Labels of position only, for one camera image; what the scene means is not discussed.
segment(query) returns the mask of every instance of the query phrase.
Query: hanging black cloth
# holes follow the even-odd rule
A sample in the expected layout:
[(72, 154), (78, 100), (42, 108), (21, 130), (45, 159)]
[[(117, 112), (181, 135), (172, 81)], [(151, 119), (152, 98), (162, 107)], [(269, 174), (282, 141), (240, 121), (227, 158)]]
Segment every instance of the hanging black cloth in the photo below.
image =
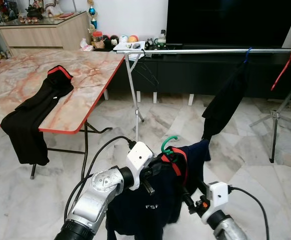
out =
[(64, 67), (55, 66), (39, 91), (2, 120), (0, 126), (9, 135), (21, 164), (44, 166), (49, 162), (44, 135), (38, 128), (59, 99), (74, 89), (72, 78)]
[(210, 141), (222, 131), (235, 113), (248, 87), (247, 62), (242, 62), (205, 109), (202, 117), (204, 131), (202, 139)]
[[(183, 154), (175, 153), (174, 159), (178, 156), (175, 162), (178, 170), (169, 166), (158, 175), (148, 178), (155, 190), (153, 195), (149, 195), (141, 185), (134, 191), (125, 190), (109, 203), (105, 225), (107, 240), (117, 239), (115, 231), (120, 235), (135, 236), (137, 240), (162, 240), (163, 227), (178, 220), (182, 195), (176, 183), (182, 183), (191, 195), (196, 191), (197, 179), (203, 181), (204, 162), (210, 160), (209, 142), (202, 140), (190, 146), (167, 149), (179, 149), (185, 154), (186, 160)], [(163, 156), (171, 158), (163, 153), (158, 158)]]

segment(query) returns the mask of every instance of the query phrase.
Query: white tile floor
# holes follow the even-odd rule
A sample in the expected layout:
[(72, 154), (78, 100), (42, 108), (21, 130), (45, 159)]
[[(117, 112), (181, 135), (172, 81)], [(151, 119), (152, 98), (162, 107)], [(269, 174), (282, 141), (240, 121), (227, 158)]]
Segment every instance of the white tile floor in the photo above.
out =
[[(106, 141), (125, 135), (135, 136), (134, 108), (128, 93), (109, 92), (109, 101), (101, 101), (88, 121), (96, 128), (113, 127), (104, 134), (89, 135), (90, 162)], [(195, 96), (188, 106), (187, 96), (142, 95), (140, 111), (145, 122), (139, 125), (140, 140), (155, 153), (171, 135), (180, 147), (198, 142), (204, 129), (201, 117), (210, 96)], [(276, 160), (269, 162), (272, 120), (253, 128), (249, 124), (264, 117), (278, 105), (262, 99), (245, 98), (219, 135), (212, 138), (212, 160), (204, 166), (204, 181), (223, 181), (243, 188), (263, 204), (269, 221), (270, 239), (291, 240), (291, 129), (282, 121), (278, 129)], [(82, 150), (83, 133), (76, 135), (45, 134), (49, 147)], [(128, 152), (126, 143), (118, 141), (97, 159), (93, 172), (113, 165), (123, 166)], [(50, 163), (38, 166), (35, 180), (30, 180), (31, 167), (21, 165), (7, 135), (0, 129), (0, 240), (52, 240), (63, 224), (63, 211), (68, 196), (80, 180), (82, 155), (49, 152)], [(192, 198), (198, 200), (197, 191)], [(265, 239), (265, 226), (259, 206), (240, 192), (229, 196), (225, 212), (230, 214), (251, 240)], [(104, 222), (94, 239), (106, 239)], [(120, 236), (121, 240), (133, 240)], [(213, 231), (196, 215), (182, 207), (176, 224), (165, 227), (165, 240), (213, 240)]]

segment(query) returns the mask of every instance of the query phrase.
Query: marble-pattern table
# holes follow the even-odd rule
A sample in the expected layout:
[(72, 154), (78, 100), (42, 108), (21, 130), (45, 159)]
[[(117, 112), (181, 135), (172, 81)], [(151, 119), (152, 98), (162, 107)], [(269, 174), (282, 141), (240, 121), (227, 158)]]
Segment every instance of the marble-pattern table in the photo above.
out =
[(59, 100), (39, 130), (77, 133), (122, 61), (123, 56), (114, 52), (42, 50), (0, 63), (0, 123), (39, 90), (48, 70), (62, 65), (73, 76), (74, 90)]

